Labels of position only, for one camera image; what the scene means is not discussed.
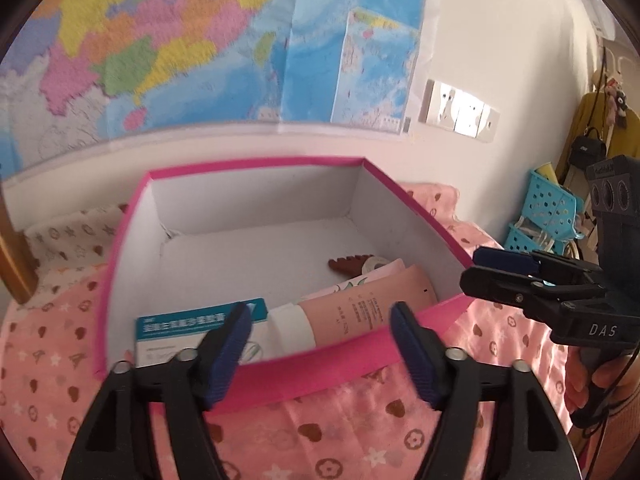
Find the person's right hand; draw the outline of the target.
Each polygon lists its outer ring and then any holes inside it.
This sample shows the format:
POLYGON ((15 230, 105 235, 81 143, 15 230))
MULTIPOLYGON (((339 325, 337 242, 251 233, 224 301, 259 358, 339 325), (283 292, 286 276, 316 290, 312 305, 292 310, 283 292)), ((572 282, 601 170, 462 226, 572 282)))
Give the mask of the person's right hand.
POLYGON ((611 391, 610 401, 616 404, 631 398, 639 388, 639 359, 628 365, 630 360, 630 356, 621 356, 589 373, 580 359, 579 349, 570 347, 565 365, 564 392, 564 402, 568 411, 573 413, 586 405, 589 399, 588 387, 591 384, 608 390, 623 372, 625 374, 611 391))

